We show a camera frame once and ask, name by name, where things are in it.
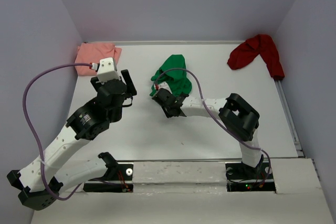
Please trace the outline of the green t-shirt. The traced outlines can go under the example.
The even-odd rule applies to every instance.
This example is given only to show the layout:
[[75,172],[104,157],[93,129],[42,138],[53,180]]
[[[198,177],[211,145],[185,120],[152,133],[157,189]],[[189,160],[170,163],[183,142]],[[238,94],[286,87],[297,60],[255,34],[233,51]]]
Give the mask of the green t-shirt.
[[[171,55],[165,62],[159,67],[156,73],[151,77],[151,81],[155,80],[164,72],[172,68],[186,69],[186,62],[183,55]],[[161,76],[157,82],[157,85],[166,83],[166,86],[171,90],[171,93],[178,97],[182,93],[190,94],[192,90],[192,83],[187,78],[187,73],[182,70],[172,70]]]

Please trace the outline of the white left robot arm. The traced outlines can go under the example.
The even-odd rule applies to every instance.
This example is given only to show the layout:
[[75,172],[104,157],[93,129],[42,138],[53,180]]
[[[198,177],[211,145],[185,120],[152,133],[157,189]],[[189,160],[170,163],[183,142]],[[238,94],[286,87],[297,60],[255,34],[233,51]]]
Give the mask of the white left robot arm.
[[23,206],[43,210],[60,199],[64,191],[78,188],[91,179],[107,184],[116,179],[121,189],[130,190],[124,179],[132,175],[131,166],[119,164],[108,152],[78,166],[63,168],[76,152],[108,130],[111,123],[120,121],[124,101],[137,94],[127,70],[114,73],[106,82],[100,82],[97,77],[90,82],[96,97],[69,117],[51,144],[39,148],[39,156],[34,161],[7,174],[11,186],[20,191],[18,199]]

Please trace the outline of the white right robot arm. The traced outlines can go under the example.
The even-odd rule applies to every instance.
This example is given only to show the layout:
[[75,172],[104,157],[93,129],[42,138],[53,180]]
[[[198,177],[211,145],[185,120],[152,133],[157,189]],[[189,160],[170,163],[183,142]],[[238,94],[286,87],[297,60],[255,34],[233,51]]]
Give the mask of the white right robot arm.
[[212,118],[239,142],[242,161],[228,174],[228,179],[233,179],[233,176],[236,180],[265,178],[261,175],[265,155],[257,137],[260,115],[240,95],[232,93],[223,99],[202,99],[187,94],[176,97],[167,89],[160,88],[152,100],[162,108],[167,118]]

